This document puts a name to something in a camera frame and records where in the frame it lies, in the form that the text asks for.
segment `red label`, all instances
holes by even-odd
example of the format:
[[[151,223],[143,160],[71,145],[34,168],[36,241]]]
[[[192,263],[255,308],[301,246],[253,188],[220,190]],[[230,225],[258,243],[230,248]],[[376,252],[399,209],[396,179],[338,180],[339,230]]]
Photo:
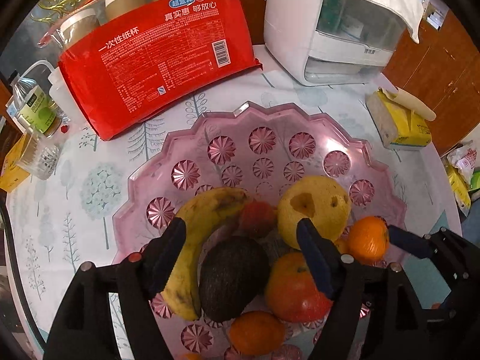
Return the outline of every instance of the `red label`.
[[[160,0],[97,28],[58,64],[90,124],[108,140],[257,63],[239,0]]]

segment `avocado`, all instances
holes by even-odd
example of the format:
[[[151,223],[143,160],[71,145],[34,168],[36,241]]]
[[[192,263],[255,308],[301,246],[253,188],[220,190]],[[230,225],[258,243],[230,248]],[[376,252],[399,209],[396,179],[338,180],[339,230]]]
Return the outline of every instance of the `avocado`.
[[[270,274],[268,256],[247,237],[230,237],[215,245],[200,270],[200,303],[215,322],[237,318],[263,292]]]

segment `plastic wrap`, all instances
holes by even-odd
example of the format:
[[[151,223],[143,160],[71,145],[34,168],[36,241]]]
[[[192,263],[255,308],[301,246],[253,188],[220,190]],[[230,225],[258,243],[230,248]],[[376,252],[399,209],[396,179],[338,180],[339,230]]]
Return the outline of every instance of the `plastic wrap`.
[[[92,0],[51,33],[66,84],[104,140],[258,65],[239,0]]]
[[[475,160],[477,159],[477,145],[474,141],[465,143],[462,147],[452,150],[447,155],[448,162],[456,169],[462,176],[465,183],[470,185],[473,171],[475,169]]]

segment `tissue box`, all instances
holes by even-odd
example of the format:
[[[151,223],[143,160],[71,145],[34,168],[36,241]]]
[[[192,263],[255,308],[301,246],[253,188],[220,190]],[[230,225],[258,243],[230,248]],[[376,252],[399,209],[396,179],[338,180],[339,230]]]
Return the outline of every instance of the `tissue box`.
[[[0,188],[8,193],[13,192],[23,180],[30,176],[30,173],[26,170],[16,166],[23,150],[25,150],[28,138],[29,135],[24,134],[5,156],[0,174]]]
[[[366,105],[387,149],[419,150],[431,142],[425,120],[389,100],[380,89],[366,100]]]

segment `pink plastic fruit bowl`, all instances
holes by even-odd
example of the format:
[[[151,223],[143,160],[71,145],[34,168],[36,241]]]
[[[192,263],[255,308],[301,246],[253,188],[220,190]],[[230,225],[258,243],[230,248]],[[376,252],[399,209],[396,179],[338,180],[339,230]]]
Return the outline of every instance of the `pink plastic fruit bowl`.
[[[305,175],[330,176],[348,192],[349,225],[377,215],[404,228],[407,206],[393,193],[388,167],[372,160],[368,147],[367,141],[351,138],[329,115],[310,116],[294,104],[265,109],[248,102],[234,112],[204,113],[191,129],[169,133],[162,151],[130,176],[128,201],[113,216],[118,247],[114,263],[161,235],[177,210],[197,193],[224,185],[239,187],[276,205],[282,193]],[[205,243],[200,263],[216,241],[214,234]],[[393,246],[385,255],[388,262],[401,258]],[[265,310],[261,299],[246,310],[253,309]],[[230,347],[229,322],[212,322],[206,316],[184,321],[160,295],[152,310],[174,357],[186,352],[204,358],[240,357]],[[292,346],[293,335],[312,329],[318,333],[323,322],[288,323],[282,351]],[[298,348],[304,357],[313,347],[311,340],[310,344]]]

